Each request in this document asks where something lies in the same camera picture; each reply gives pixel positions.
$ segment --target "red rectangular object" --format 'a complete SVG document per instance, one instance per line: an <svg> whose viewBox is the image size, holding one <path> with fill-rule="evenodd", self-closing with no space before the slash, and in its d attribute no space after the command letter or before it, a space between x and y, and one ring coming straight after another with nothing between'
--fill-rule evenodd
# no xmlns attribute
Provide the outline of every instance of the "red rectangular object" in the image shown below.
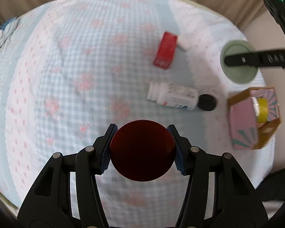
<svg viewBox="0 0 285 228"><path fill-rule="evenodd" d="M162 69L168 69L174 58L176 43L177 36L172 33L165 32L163 34L162 41L160 42L160 47L153 65Z"/></svg>

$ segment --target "white bottle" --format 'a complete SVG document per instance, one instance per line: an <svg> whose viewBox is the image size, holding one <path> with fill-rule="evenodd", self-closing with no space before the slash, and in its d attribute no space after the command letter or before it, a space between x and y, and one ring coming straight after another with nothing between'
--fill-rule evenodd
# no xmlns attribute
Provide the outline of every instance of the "white bottle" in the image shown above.
<svg viewBox="0 0 285 228"><path fill-rule="evenodd" d="M198 96L198 91L193 88L151 81L147 100L156 101L159 105L193 110L198 103Z"/></svg>

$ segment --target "black cap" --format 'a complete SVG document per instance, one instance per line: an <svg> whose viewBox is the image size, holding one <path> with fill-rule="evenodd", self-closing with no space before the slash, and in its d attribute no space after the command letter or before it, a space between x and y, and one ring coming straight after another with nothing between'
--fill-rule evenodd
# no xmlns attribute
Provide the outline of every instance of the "black cap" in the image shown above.
<svg viewBox="0 0 285 228"><path fill-rule="evenodd" d="M216 108L217 100L209 94L202 94L198 99L198 107L203 111L213 111Z"/></svg>

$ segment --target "round green container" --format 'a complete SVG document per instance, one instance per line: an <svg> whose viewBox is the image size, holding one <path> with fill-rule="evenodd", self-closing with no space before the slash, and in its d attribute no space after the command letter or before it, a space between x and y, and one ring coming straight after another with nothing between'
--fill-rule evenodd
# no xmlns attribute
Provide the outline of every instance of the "round green container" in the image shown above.
<svg viewBox="0 0 285 228"><path fill-rule="evenodd" d="M224 74L235 83L246 84L252 81L257 74L258 68L250 66L227 67L224 63L224 58L227 55L247 52L254 52L254 49L247 41L243 40L230 41L222 49L221 68Z"/></svg>

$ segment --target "yellow object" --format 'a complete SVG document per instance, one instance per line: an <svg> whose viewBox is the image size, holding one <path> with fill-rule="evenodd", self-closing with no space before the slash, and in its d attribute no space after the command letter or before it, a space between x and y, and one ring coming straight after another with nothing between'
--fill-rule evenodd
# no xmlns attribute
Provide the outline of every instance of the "yellow object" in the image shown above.
<svg viewBox="0 0 285 228"><path fill-rule="evenodd" d="M257 98L259 102L260 107L260 114L257 118L257 122L259 123L265 123L267 122L267 116L268 116L268 103L267 99L265 98Z"/></svg>

